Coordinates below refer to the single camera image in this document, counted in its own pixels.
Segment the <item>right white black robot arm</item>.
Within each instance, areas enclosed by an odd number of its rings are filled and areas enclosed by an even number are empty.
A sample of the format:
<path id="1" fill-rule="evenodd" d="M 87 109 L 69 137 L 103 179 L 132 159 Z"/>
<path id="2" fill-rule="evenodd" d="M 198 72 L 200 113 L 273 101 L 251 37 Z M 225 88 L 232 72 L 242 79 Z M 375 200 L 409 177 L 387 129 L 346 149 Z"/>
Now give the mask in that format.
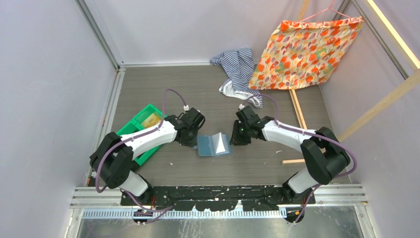
<path id="1" fill-rule="evenodd" d="M 273 117 L 260 118 L 249 106 L 236 112 L 230 144 L 244 146 L 252 139 L 276 142 L 302 153 L 306 168 L 291 176 L 280 194 L 288 203 L 296 203 L 303 193 L 316 185 L 329 184 L 351 162 L 347 151 L 339 145 L 327 127 L 307 130 L 281 123 Z"/>

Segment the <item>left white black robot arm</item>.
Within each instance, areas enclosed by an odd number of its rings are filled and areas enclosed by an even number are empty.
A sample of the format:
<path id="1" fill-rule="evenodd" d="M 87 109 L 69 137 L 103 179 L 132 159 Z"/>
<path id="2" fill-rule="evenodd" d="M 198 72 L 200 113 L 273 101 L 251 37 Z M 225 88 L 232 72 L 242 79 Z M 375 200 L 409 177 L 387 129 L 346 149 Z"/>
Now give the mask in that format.
<path id="1" fill-rule="evenodd" d="M 108 133 L 90 156 L 90 165 L 97 179 L 105 182 L 104 187 L 100 187 L 99 181 L 95 181 L 96 191 L 102 193 L 106 188 L 120 188 L 132 195 L 138 204 L 147 205 L 154 190 L 145 178 L 132 170 L 135 158 L 172 142 L 195 147 L 198 131 L 205 120 L 199 110 L 191 108 L 178 116 L 166 116 L 157 125 L 131 134 Z"/>

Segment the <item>blue card holder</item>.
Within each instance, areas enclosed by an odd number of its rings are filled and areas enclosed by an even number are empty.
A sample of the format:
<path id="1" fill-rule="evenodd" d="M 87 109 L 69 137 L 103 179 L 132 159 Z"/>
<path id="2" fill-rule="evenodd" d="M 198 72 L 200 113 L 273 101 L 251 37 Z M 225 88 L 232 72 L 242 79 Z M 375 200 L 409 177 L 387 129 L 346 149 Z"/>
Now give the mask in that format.
<path id="1" fill-rule="evenodd" d="M 219 157 L 231 154 L 231 147 L 226 134 L 198 135 L 197 149 L 200 157 Z"/>

